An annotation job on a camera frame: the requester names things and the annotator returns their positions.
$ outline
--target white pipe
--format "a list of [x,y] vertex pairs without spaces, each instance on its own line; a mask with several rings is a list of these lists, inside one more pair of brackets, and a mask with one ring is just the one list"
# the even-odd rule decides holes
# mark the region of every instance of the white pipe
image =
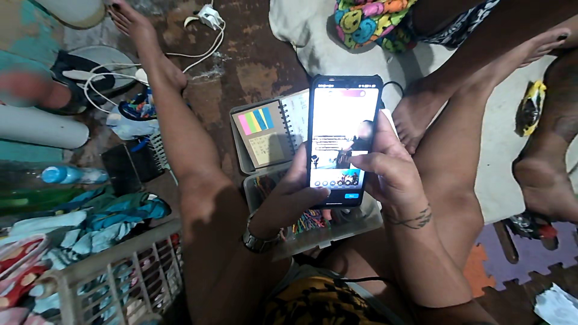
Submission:
[[106,14],[102,0],[36,0],[63,22],[79,27],[96,26]]
[[88,127],[38,108],[0,105],[0,138],[74,149],[88,140]]

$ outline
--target purple foam mat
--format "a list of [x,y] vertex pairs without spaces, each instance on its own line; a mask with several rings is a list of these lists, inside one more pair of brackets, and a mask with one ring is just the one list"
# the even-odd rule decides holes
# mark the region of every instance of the purple foam mat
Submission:
[[494,226],[488,224],[484,227],[477,243],[481,243],[486,249],[488,260],[484,261],[484,269],[486,274],[496,279],[496,290],[506,289],[503,284],[506,281],[518,279],[519,284],[530,281],[529,273],[532,271],[548,275],[548,267],[557,263],[562,263],[564,268],[578,264],[575,259],[578,256],[578,245],[573,235],[576,226],[568,222],[556,222],[552,225],[558,231],[556,250],[547,250],[541,241],[514,235],[508,229],[520,257],[517,264],[506,259]]

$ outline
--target metal watch band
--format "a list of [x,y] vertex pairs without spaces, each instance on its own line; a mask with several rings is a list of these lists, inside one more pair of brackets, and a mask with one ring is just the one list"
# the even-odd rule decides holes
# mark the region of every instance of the metal watch band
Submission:
[[247,229],[245,230],[243,236],[241,236],[240,240],[243,242],[243,244],[245,245],[245,247],[247,247],[248,250],[250,250],[253,253],[260,254],[265,253],[274,246],[276,246],[281,241],[281,235],[277,235],[269,239],[261,239],[253,236],[249,231],[249,224],[251,223],[251,219],[253,218],[256,212],[257,211],[251,213],[251,215],[249,216],[249,219],[247,220]]

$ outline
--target orange foam mat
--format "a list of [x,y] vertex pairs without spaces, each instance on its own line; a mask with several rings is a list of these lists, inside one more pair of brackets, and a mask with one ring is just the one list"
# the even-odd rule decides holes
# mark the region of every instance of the orange foam mat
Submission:
[[496,279],[493,276],[487,276],[484,270],[483,261],[486,260],[488,260],[486,250],[482,244],[478,244],[472,248],[464,268],[464,276],[472,287],[474,298],[484,295],[482,288],[496,286]]

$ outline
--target notebook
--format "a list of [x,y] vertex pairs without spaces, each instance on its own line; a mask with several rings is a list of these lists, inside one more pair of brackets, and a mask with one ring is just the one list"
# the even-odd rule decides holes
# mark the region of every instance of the notebook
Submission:
[[255,169],[291,161],[307,140],[309,89],[232,117]]

